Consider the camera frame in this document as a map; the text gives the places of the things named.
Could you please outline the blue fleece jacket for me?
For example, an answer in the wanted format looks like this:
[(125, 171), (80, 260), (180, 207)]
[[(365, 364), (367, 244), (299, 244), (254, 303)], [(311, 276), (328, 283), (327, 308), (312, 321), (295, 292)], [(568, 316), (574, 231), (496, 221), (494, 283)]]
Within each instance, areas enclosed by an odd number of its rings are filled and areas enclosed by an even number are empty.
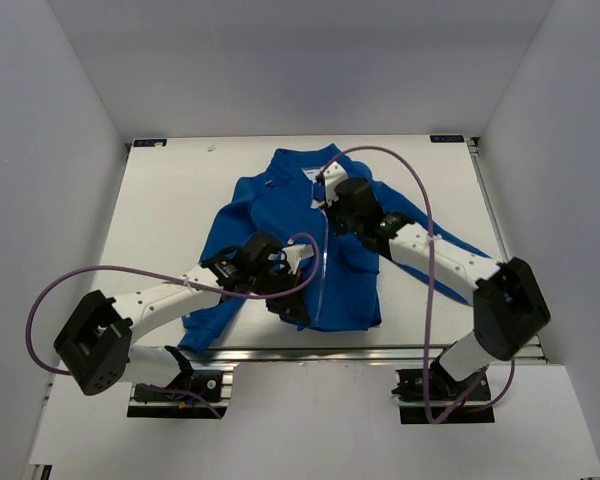
[(279, 148), (267, 168), (253, 177), (240, 178), (231, 201), (216, 214), (201, 257), (221, 249), (243, 245), (258, 231), (280, 241), (305, 232), (326, 255), (320, 273), (304, 291), (310, 329), (322, 332), (365, 331), (381, 324), (377, 292), (379, 256), (367, 250), (352, 234), (338, 236), (312, 203), (324, 190), (308, 177), (311, 169), (336, 159), (351, 177), (362, 177), (388, 212), (400, 212), (422, 227), (428, 225), (424, 211), (382, 181), (369, 167), (343, 156), (335, 144), (314, 151)]

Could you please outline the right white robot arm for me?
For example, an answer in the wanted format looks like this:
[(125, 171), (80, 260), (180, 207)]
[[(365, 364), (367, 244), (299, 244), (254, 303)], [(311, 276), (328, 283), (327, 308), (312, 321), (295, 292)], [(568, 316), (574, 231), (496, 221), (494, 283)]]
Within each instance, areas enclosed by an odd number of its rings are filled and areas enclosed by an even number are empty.
[[(440, 237), (415, 220), (385, 211), (369, 181), (341, 172), (323, 174), (325, 207), (334, 230), (354, 234), (368, 250), (401, 266), (426, 271), (473, 307), (473, 330), (433, 362), (433, 390), (452, 399), (468, 377), (496, 360), (507, 361), (550, 321), (551, 315), (530, 265), (482, 257)], [(434, 255), (429, 255), (429, 246)]]

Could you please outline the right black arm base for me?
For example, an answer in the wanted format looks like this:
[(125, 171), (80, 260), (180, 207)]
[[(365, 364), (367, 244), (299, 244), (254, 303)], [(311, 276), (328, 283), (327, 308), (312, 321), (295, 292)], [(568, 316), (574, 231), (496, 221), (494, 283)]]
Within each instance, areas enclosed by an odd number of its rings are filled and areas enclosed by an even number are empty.
[[(424, 425), (428, 423), (425, 413), (423, 376), (421, 369), (396, 371), (397, 384), (391, 391), (398, 403), (402, 425)], [(485, 374), (474, 373), (462, 382), (446, 384), (436, 373), (430, 373), (429, 397), (432, 416), (439, 417), (444, 410), (476, 380), (480, 382), (449, 415), (448, 424), (492, 424), (495, 422), (491, 390)]]

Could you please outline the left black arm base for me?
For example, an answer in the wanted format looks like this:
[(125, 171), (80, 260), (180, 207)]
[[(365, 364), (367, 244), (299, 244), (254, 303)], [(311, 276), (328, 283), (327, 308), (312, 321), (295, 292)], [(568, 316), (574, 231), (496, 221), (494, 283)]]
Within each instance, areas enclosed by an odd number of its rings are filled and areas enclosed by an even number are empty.
[(123, 379), (129, 418), (219, 420), (227, 410), (225, 372), (196, 367), (172, 346), (134, 347)]

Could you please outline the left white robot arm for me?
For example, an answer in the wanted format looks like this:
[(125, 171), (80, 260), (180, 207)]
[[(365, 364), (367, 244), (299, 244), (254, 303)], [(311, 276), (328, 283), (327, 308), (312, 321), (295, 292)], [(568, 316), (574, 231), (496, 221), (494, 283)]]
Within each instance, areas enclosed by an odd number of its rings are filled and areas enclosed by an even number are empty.
[(318, 257), (317, 243), (307, 234), (281, 243), (257, 232), (245, 245), (225, 247), (173, 280), (125, 295), (86, 294), (54, 348), (87, 396), (124, 382), (182, 398), (193, 392), (190, 360), (176, 347), (147, 347), (140, 339), (232, 298), (262, 299), (270, 311), (306, 323), (302, 291), (312, 278), (301, 267)]

